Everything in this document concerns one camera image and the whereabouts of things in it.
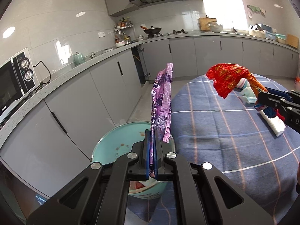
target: granite countertop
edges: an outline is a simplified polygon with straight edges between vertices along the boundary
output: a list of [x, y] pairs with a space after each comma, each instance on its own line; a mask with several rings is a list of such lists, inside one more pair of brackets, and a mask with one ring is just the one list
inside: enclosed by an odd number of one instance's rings
[[293, 49], [289, 46], [280, 44], [278, 42], [262, 39], [254, 36], [244, 35], [244, 34], [231, 34], [231, 33], [213, 33], [213, 32], [198, 32], [198, 33], [184, 33], [184, 34], [170, 34], [167, 36], [161, 36], [161, 37], [155, 37], [150, 39], [145, 39], [143, 41], [134, 42], [132, 44], [119, 47], [117, 49], [114, 49], [109, 52], [105, 52], [91, 60], [88, 60], [84, 62], [83, 64], [80, 64], [74, 68], [67, 68], [69, 70], [65, 70], [62, 68], [58, 71], [54, 79], [51, 80], [49, 84], [47, 84], [45, 87], [40, 89], [36, 94], [34, 94], [31, 98], [28, 99], [22, 106], [20, 106], [19, 109], [10, 117], [10, 119], [5, 123], [3, 128], [0, 130], [0, 148], [4, 144], [5, 140], [8, 138], [10, 133], [13, 131], [13, 129], [17, 126], [17, 124], [26, 116], [27, 113], [29, 113], [41, 100], [43, 100], [47, 95], [49, 95], [51, 92], [53, 92], [55, 89], [57, 89], [59, 86], [61, 86], [66, 81], [70, 80], [72, 77], [76, 76], [77, 74], [81, 73], [82, 71], [88, 69], [89, 67], [101, 63], [106, 58], [109, 58], [117, 53], [120, 53], [122, 51], [125, 51], [127, 49], [136, 47], [140, 44], [156, 41], [156, 40], [164, 40], [164, 39], [170, 39], [170, 38], [177, 38], [177, 37], [189, 37], [189, 36], [232, 36], [232, 37], [241, 37], [241, 38], [248, 38], [248, 39], [254, 39], [259, 41], [265, 41], [268, 43], [273, 43], [278, 46], [286, 47], [292, 51], [295, 51], [299, 53], [298, 50]]

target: black power cord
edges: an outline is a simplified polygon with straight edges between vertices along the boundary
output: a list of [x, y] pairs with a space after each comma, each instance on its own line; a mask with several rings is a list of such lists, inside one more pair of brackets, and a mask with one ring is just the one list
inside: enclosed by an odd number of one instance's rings
[[42, 64], [44, 65], [44, 67], [48, 70], [48, 72], [49, 72], [49, 80], [48, 80], [48, 82], [46, 82], [46, 83], [40, 82], [39, 87], [37, 87], [37, 88], [34, 90], [34, 92], [37, 92], [39, 89], [41, 89], [41, 88], [43, 87], [43, 85], [49, 84], [49, 83], [50, 83], [50, 80], [51, 80], [51, 73], [50, 73], [50, 70], [49, 70], [49, 69], [47, 68], [47, 66], [43, 63], [43, 61], [39, 61], [39, 62], [37, 63], [37, 65], [33, 65], [33, 67], [38, 66], [40, 63], [42, 63]]

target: wooden cutting board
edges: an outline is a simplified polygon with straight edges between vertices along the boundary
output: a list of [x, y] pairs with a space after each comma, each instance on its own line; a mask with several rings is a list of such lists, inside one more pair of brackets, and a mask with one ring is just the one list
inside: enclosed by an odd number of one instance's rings
[[298, 48], [299, 38], [297, 36], [287, 34], [286, 44], [292, 47]]
[[200, 24], [200, 29], [202, 31], [210, 31], [209, 29], [209, 22], [216, 22], [217, 19], [212, 19], [212, 18], [199, 18], [199, 24]]

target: floor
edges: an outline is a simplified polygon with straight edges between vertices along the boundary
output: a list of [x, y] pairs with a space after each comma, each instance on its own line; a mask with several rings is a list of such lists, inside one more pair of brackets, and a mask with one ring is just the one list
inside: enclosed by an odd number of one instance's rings
[[[288, 90], [294, 90], [294, 80], [270, 77], [270, 79], [276, 81], [281, 84]], [[171, 84], [171, 95], [173, 97], [180, 91], [180, 89], [191, 80], [181, 80], [181, 81], [173, 81]], [[151, 90], [153, 85], [149, 85], [145, 94], [141, 97], [138, 104], [136, 105], [133, 113], [131, 114], [128, 122], [135, 121], [150, 121], [151, 120]]]

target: metal bolt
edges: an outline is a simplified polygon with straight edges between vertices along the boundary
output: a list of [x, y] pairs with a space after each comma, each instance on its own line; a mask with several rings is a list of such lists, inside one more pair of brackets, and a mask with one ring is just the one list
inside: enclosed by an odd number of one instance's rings
[[91, 168], [94, 170], [97, 170], [101, 167], [101, 164], [99, 162], [93, 162], [91, 165]]
[[176, 157], [176, 153], [174, 153], [174, 152], [169, 152], [169, 153], [167, 153], [167, 157], [173, 159], [173, 158]]
[[202, 164], [202, 167], [206, 170], [210, 170], [210, 169], [212, 169], [212, 164], [209, 162], [205, 162]]
[[137, 154], [134, 153], [134, 152], [131, 152], [131, 153], [128, 153], [128, 154], [127, 154], [127, 157], [128, 157], [129, 159], [134, 159], [134, 158], [137, 157]]

